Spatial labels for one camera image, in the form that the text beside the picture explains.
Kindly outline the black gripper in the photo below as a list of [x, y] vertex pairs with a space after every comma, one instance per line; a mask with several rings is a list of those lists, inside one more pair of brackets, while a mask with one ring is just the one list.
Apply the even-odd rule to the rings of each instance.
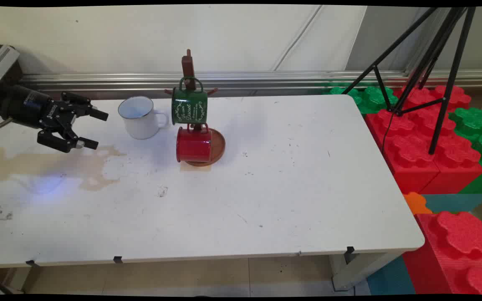
[[91, 116], [107, 121], [109, 114], [92, 105], [88, 97], [62, 92], [58, 100], [49, 95], [23, 86], [16, 87], [16, 122], [31, 128], [39, 128], [37, 142], [63, 153], [73, 148], [96, 149], [99, 142], [78, 137], [71, 132], [63, 138], [53, 135], [67, 126], [71, 127], [76, 117]]

